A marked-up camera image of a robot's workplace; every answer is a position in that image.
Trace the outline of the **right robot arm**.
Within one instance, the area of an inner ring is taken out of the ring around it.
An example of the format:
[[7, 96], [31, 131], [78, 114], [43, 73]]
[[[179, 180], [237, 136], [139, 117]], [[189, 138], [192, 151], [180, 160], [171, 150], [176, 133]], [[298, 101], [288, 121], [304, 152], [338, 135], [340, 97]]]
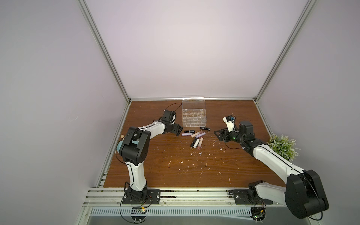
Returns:
[[329, 209], [321, 178], [313, 170], [304, 170], [278, 155], [260, 139], [255, 137], [253, 125], [242, 121], [235, 125], [235, 117], [223, 119], [226, 128], [214, 131], [219, 141], [239, 143], [241, 149], [250, 156], [263, 162], [285, 183], [285, 187], [269, 184], [265, 181], [250, 183], [247, 190], [233, 190], [237, 203], [252, 204], [252, 219], [262, 221], [266, 205], [273, 202], [286, 206], [299, 219], [311, 218]]

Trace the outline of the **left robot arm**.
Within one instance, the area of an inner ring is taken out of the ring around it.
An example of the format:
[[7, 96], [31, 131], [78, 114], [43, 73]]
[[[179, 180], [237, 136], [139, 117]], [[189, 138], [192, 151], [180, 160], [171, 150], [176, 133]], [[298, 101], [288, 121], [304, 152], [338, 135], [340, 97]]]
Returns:
[[173, 133], [176, 136], [183, 127], [176, 121], [176, 112], [165, 110], [162, 117], [142, 127], [130, 127], [116, 146], [121, 162], [128, 169], [130, 181], [126, 184], [127, 199], [144, 202], [148, 196], [147, 181], [144, 175], [144, 161], [148, 155], [150, 140], [158, 135]]

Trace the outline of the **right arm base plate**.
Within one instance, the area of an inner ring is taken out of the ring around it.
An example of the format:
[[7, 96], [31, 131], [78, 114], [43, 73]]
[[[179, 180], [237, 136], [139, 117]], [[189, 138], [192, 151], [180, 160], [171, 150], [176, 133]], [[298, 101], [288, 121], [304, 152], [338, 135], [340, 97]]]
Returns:
[[233, 189], [228, 191], [228, 195], [234, 199], [236, 205], [273, 204], [273, 201], [260, 198], [251, 189]]

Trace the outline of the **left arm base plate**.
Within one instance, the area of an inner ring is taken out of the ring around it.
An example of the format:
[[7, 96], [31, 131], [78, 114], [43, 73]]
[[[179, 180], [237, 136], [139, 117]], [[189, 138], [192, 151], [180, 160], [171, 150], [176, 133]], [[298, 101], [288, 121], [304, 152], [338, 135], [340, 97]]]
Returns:
[[143, 191], [133, 189], [126, 190], [122, 204], [159, 204], [161, 197], [160, 189], [145, 188]]

